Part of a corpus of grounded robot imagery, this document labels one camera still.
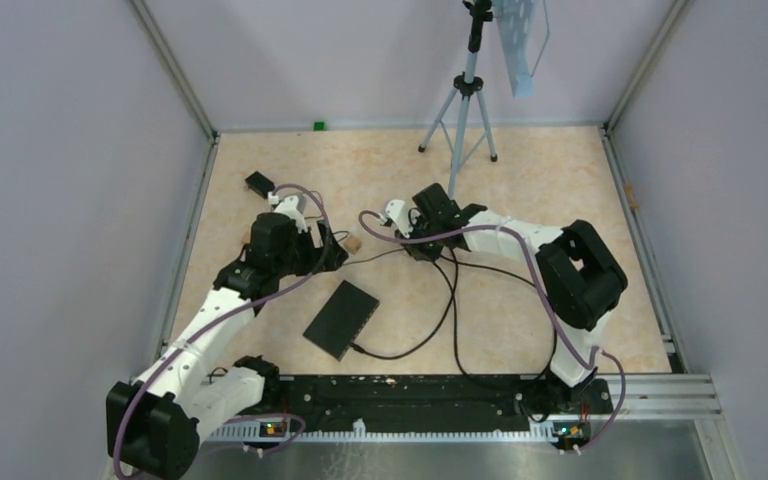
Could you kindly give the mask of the black network switch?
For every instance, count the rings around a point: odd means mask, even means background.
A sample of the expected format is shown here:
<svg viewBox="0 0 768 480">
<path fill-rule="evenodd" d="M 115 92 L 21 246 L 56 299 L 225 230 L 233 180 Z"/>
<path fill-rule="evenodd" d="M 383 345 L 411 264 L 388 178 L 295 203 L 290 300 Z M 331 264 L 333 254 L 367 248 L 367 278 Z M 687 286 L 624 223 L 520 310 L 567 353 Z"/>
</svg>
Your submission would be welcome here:
<svg viewBox="0 0 768 480">
<path fill-rule="evenodd" d="M 378 309 L 380 300 L 348 281 L 342 281 L 314 316 L 303 337 L 341 361 Z"/>
</svg>

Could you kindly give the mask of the black power adapter with cord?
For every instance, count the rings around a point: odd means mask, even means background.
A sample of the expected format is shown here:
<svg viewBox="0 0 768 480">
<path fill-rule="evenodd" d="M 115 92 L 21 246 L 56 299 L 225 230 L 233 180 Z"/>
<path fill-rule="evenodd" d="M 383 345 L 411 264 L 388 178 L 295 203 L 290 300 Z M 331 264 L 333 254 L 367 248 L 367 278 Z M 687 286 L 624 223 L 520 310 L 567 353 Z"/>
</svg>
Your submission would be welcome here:
<svg viewBox="0 0 768 480">
<path fill-rule="evenodd" d="M 245 178 L 244 182 L 245 182 L 245 188 L 247 190 L 250 190 L 250 191 L 256 193 L 257 195 L 262 197 L 264 200 L 267 200 L 267 194 L 268 193 L 274 192 L 275 189 L 276 189 L 275 183 L 272 180 L 268 179 L 265 175 L 263 175 L 259 171 L 255 171 L 254 173 L 250 174 L 248 177 Z M 335 236 L 336 236 L 337 240 L 339 241 L 339 243 L 340 243 L 340 245 L 342 247 L 343 247 L 343 242 L 348 237 L 354 236 L 350 231 L 347 231 L 347 230 L 340 230 L 340 231 L 336 231 L 334 233 L 335 233 Z M 399 252 L 401 252 L 401 249 L 400 248 L 396 248 L 396 249 L 391 249 L 391 250 L 388 250 L 388 251 L 384 251 L 384 252 L 381 252 L 381 253 L 369 256 L 367 258 L 359 258 L 357 256 L 357 254 L 356 255 L 350 255 L 349 254 L 349 256 L 354 256 L 354 259 L 347 260 L 344 263 L 344 266 L 359 265 L 359 264 L 365 264 L 365 263 L 373 262 L 375 260 L 384 258 L 384 257 L 386 257 L 388 255 L 398 254 Z"/>
</svg>

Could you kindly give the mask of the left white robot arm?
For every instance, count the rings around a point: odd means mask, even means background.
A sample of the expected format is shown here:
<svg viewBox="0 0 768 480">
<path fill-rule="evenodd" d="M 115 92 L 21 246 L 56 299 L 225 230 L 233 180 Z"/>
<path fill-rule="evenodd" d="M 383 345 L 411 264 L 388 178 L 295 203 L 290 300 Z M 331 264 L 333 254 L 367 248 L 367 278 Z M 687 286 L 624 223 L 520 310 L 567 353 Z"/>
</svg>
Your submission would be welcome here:
<svg viewBox="0 0 768 480">
<path fill-rule="evenodd" d="M 304 215 L 259 214 L 248 242 L 217 273 L 203 304 L 160 358 L 130 382 L 117 382 L 106 400 L 107 450 L 115 474 L 122 468 L 161 479 L 179 479 L 205 440 L 251 407 L 268 413 L 280 386 L 253 367 L 232 367 L 210 385 L 204 379 L 230 341 L 270 301 L 321 272 L 339 269 L 348 253 L 330 222 L 316 223 L 314 243 Z"/>
</svg>

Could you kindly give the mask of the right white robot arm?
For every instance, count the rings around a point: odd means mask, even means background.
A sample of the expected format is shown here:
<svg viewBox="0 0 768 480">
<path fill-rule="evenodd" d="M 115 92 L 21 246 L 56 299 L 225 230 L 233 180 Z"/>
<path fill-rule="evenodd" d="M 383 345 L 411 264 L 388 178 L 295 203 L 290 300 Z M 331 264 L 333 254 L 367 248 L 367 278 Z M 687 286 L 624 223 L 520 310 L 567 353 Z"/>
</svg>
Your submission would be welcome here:
<svg viewBox="0 0 768 480">
<path fill-rule="evenodd" d="M 437 183 L 410 202 L 389 201 L 383 217 L 408 252 L 421 259 L 436 259 L 451 248 L 524 264 L 557 339 L 547 400 L 560 412 L 572 412 L 586 400 L 585 384 L 596 370 L 603 331 L 629 284 L 591 223 L 546 226 L 485 205 L 461 207 Z"/>
</svg>

